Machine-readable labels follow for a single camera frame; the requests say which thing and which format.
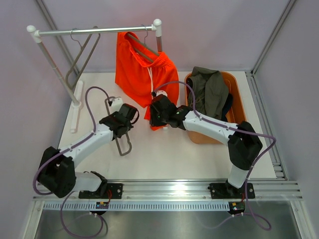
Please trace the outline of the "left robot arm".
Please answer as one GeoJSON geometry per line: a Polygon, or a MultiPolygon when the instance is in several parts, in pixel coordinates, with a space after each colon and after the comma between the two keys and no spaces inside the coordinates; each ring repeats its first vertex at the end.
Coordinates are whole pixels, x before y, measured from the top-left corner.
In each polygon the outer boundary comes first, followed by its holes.
{"type": "Polygon", "coordinates": [[[33,184],[40,183],[48,194],[64,198],[78,191],[79,198],[107,199],[112,196],[113,187],[101,174],[76,172],[76,167],[98,148],[126,135],[139,117],[137,108],[121,105],[118,111],[95,123],[93,130],[76,142],[55,149],[45,149],[33,184]]]}

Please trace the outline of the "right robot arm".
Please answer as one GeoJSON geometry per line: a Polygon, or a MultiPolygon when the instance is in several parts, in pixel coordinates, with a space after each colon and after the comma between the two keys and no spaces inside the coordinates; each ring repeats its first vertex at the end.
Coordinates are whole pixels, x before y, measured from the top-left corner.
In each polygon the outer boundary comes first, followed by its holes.
{"type": "Polygon", "coordinates": [[[199,114],[191,107],[177,107],[161,94],[152,99],[150,125],[192,131],[212,138],[228,147],[232,163],[225,183],[210,184],[212,197],[240,198],[245,194],[245,180],[263,145],[253,127],[246,121],[228,123],[199,114]]]}

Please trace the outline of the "navy blue shorts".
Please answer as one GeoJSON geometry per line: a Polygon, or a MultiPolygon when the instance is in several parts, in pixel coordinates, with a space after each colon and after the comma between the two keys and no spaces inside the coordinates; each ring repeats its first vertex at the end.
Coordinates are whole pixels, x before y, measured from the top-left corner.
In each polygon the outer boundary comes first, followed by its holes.
{"type": "Polygon", "coordinates": [[[230,111],[232,104],[233,104],[233,96],[232,94],[228,94],[225,104],[222,108],[222,115],[221,115],[222,121],[228,122],[226,115],[230,111]]]}

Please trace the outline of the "olive green shorts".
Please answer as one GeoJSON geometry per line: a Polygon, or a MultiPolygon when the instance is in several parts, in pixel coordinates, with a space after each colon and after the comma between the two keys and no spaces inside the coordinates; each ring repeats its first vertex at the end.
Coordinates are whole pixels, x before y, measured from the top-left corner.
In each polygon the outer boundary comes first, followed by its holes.
{"type": "Polygon", "coordinates": [[[221,120],[222,108],[229,94],[221,72],[195,66],[186,83],[194,91],[187,97],[188,105],[195,105],[198,112],[221,120]]]}

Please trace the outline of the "orange shorts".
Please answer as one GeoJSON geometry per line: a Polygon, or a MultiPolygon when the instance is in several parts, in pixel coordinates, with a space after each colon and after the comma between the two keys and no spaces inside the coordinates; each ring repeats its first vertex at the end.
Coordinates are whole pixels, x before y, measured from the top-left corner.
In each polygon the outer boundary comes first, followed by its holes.
{"type": "Polygon", "coordinates": [[[118,33],[115,83],[127,96],[146,108],[144,119],[150,119],[152,91],[178,80],[176,66],[164,52],[150,51],[132,32],[118,33]]]}

